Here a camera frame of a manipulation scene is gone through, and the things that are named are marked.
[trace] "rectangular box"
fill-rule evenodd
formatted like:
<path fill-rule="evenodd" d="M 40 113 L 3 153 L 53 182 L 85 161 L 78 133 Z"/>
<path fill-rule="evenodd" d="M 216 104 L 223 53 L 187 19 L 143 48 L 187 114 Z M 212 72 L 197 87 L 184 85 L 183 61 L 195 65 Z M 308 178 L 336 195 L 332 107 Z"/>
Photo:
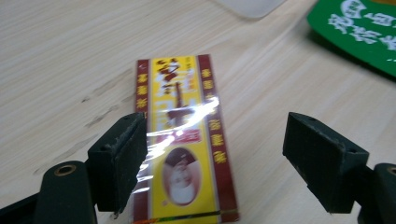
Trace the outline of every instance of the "rectangular box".
<path fill-rule="evenodd" d="M 209 56 L 139 60 L 135 110 L 147 113 L 148 156 L 133 223 L 238 220 Z"/>

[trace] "white plastic object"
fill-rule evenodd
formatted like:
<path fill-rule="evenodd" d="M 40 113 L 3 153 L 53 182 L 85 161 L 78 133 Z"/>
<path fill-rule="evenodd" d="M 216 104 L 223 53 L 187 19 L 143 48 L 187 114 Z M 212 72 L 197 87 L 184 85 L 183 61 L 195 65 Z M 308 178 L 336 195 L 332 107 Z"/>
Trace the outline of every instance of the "white plastic object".
<path fill-rule="evenodd" d="M 258 19 L 266 16 L 285 0 L 217 0 L 242 17 Z"/>

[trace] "wooden table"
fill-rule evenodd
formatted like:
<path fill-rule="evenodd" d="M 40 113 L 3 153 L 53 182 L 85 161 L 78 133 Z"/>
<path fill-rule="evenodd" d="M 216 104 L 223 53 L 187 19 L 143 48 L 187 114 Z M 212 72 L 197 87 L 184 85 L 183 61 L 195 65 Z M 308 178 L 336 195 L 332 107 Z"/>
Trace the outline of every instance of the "wooden table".
<path fill-rule="evenodd" d="M 39 191 L 62 161 L 134 112 L 138 59 L 211 54 L 239 223 L 357 223 L 330 215 L 285 157 L 288 112 L 319 119 L 396 163 L 396 82 L 315 35 L 314 0 L 288 0 L 262 20 L 214 1 L 0 3 L 0 207 Z M 99 213 L 100 223 L 127 223 Z"/>

